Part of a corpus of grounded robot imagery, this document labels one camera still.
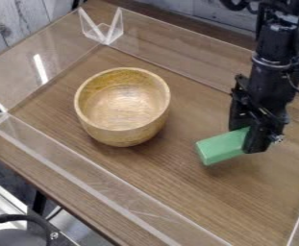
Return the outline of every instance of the green sponge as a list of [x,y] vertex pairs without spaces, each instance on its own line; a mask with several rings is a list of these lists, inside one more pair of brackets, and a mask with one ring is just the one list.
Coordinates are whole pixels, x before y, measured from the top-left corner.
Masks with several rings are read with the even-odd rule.
[[250,128],[246,127],[197,142],[197,151],[205,165],[212,165],[245,153],[242,147],[249,130]]

